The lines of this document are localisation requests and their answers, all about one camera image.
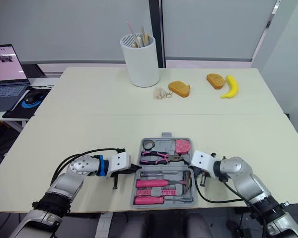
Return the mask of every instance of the pencil holder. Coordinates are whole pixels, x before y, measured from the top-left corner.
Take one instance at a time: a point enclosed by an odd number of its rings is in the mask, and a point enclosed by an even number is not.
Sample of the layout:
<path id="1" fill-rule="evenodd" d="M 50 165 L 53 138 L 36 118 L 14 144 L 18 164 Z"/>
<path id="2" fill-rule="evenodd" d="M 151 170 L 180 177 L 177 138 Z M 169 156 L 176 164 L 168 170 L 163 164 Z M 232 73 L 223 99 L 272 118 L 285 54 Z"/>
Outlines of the pencil holder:
<path id="1" fill-rule="evenodd" d="M 129 79 L 138 87 L 153 86 L 160 80 L 155 39 L 149 36 L 147 45 L 140 48 L 133 48 L 131 46 L 133 43 L 132 34 L 120 40 Z"/>

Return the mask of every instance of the yellow banana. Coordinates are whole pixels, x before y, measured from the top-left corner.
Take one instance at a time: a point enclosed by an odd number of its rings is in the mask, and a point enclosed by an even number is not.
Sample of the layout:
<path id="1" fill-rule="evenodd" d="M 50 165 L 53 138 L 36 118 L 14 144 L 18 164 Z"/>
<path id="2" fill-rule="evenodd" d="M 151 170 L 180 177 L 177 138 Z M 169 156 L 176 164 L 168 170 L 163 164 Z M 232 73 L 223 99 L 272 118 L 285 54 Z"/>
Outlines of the yellow banana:
<path id="1" fill-rule="evenodd" d="M 233 98 L 238 93 L 238 83 L 233 76 L 226 76 L 226 81 L 230 86 L 230 91 L 221 98 Z"/>

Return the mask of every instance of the blue ring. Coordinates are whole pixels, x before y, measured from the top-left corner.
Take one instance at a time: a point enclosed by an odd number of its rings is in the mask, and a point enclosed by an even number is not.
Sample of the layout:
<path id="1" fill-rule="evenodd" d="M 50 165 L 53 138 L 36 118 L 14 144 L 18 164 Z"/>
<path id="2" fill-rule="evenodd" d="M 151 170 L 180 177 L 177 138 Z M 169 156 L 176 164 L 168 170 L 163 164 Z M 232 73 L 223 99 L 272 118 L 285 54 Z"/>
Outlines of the blue ring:
<path id="1" fill-rule="evenodd" d="M 37 101 L 37 102 L 32 103 L 32 104 L 26 104 L 25 101 L 22 101 L 21 106 L 22 106 L 23 108 L 33 108 L 33 107 L 39 105 L 41 102 L 42 102 L 42 101 Z"/>
<path id="2" fill-rule="evenodd" d="M 104 161 L 104 156 L 99 155 L 99 160 L 100 160 L 100 173 L 99 176 L 105 176 L 105 161 Z"/>

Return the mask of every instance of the toast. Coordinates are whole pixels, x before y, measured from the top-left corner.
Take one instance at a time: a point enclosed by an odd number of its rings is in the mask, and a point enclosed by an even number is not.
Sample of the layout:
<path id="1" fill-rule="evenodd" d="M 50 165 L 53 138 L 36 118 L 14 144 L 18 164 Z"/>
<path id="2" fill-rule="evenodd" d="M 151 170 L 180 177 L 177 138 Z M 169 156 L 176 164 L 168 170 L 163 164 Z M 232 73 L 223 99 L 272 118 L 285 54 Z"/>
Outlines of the toast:
<path id="1" fill-rule="evenodd" d="M 225 80 L 223 79 L 223 77 L 216 73 L 208 74 L 207 80 L 215 89 L 221 89 L 225 84 Z"/>
<path id="2" fill-rule="evenodd" d="M 169 83 L 169 90 L 178 94 L 182 98 L 186 98 L 190 94 L 190 85 L 185 85 L 181 81 L 174 81 Z"/>

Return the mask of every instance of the desk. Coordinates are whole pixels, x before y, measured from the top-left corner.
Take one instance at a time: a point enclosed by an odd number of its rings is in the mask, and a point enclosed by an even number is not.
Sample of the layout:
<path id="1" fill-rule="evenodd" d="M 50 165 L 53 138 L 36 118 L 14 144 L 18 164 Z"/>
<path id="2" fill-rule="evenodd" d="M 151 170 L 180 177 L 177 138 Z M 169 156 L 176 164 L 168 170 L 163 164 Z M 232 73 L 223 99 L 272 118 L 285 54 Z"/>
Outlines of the desk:
<path id="1" fill-rule="evenodd" d="M 34 116 L 0 165 L 0 211 L 27 212 L 48 189 L 52 174 L 65 157 L 90 149 L 125 147 L 135 163 L 140 141 L 171 131 L 189 137 L 195 150 L 240 156 L 253 168 L 275 199 L 298 203 L 298 134 L 283 114 L 268 115 L 88 115 Z M 113 180 L 86 178 L 72 204 L 73 212 L 128 211 L 134 174 Z M 208 179 L 201 191 L 209 199 L 235 196 Z M 201 198 L 196 208 L 245 206 L 211 204 Z"/>
<path id="2" fill-rule="evenodd" d="M 54 85 L 59 78 L 29 78 L 30 84 L 33 87 L 37 86 L 46 86 L 46 85 Z M 17 103 L 19 103 L 22 98 L 27 94 L 26 91 L 19 99 Z M 3 118 L 2 116 L 5 112 L 0 112 L 0 121 L 5 121 L 8 125 L 16 129 L 17 131 L 21 131 L 22 127 L 20 124 L 15 123 L 15 121 L 27 121 L 28 119 L 22 118 Z"/>
<path id="3" fill-rule="evenodd" d="M 221 99 L 229 91 L 225 84 L 215 90 L 206 80 L 209 73 L 233 75 L 239 93 Z M 154 99 L 154 87 L 168 91 L 172 81 L 190 84 L 187 98 L 173 94 Z M 35 115 L 213 115 L 282 113 L 271 91 L 255 68 L 178 69 L 161 68 L 154 87 L 139 88 L 130 83 L 126 68 L 69 67 Z"/>

